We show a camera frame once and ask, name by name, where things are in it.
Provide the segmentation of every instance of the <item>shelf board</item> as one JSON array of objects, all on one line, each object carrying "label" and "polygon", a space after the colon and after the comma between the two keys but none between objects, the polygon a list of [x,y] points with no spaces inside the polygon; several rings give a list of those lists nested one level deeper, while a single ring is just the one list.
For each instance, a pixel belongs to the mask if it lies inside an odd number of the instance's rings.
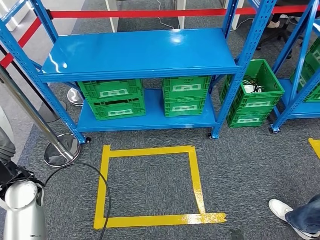
[{"label": "shelf board", "polygon": [[78,119],[79,132],[134,131],[153,129],[208,128],[217,125],[211,96],[208,95],[202,115],[165,117],[162,90],[144,91],[146,115],[97,121],[87,101]]},{"label": "shelf board", "polygon": [[60,36],[45,83],[235,74],[220,28]]},{"label": "shelf board", "polygon": [[[285,93],[282,102],[288,107],[292,91],[292,83],[290,79],[279,79]],[[320,118],[320,102],[302,102],[291,113],[289,119],[312,119]]]}]

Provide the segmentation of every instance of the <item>yellow tape square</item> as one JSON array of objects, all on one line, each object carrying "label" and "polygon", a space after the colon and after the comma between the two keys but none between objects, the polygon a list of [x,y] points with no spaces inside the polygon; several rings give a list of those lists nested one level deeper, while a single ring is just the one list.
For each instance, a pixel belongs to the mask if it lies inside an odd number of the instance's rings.
[{"label": "yellow tape square", "polygon": [[[100,172],[106,180],[108,179],[108,171],[110,158],[137,157],[165,154],[183,154],[188,153],[190,164],[192,182],[194,195],[199,214],[183,215],[158,215],[158,216],[125,216],[110,217],[107,224],[108,228],[128,228],[128,227],[150,227],[150,226],[170,226],[170,225],[189,225],[189,224],[217,224],[224,223],[226,213],[206,213],[198,165],[197,153],[194,146],[172,146],[158,148],[142,148],[128,150],[111,150],[110,145],[103,147],[102,153]],[[94,217],[94,229],[102,229],[106,222],[104,217],[106,197],[106,187],[102,177],[99,180],[97,190],[97,207]]]}]

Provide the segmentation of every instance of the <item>white table leg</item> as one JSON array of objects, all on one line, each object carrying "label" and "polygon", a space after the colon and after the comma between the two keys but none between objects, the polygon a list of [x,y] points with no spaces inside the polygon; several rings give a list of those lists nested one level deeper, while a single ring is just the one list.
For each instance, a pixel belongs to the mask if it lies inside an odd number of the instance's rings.
[{"label": "white table leg", "polygon": [[[176,10],[186,10],[186,7],[187,5],[187,0],[177,0],[175,8]],[[179,16],[179,23],[180,23],[180,29],[185,29],[185,16]]]},{"label": "white table leg", "polygon": [[[117,3],[115,0],[106,0],[106,8],[108,11],[118,11]],[[118,32],[118,25],[119,24],[118,17],[110,18],[112,31],[114,33]]]}]

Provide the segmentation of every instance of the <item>jeans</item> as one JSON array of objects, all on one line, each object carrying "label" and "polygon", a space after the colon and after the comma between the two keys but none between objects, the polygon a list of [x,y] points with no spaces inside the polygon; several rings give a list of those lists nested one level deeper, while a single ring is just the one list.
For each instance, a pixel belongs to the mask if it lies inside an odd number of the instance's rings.
[{"label": "jeans", "polygon": [[320,194],[305,206],[287,213],[285,219],[292,227],[303,233],[320,232]]}]

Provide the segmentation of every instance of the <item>person's leg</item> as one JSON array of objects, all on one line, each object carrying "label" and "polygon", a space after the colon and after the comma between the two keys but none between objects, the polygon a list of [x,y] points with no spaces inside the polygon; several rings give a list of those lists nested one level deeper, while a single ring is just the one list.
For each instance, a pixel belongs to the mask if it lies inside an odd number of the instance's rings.
[{"label": "person's leg", "polygon": [[304,240],[312,240],[320,236],[320,232],[318,232],[320,224],[317,224],[318,216],[320,216],[320,195],[315,196],[307,205],[297,210],[276,199],[270,200],[269,207],[279,219],[289,223]]},{"label": "person's leg", "polygon": [[320,195],[316,195],[308,204],[288,212],[285,219],[294,228],[303,233],[320,232]]}]

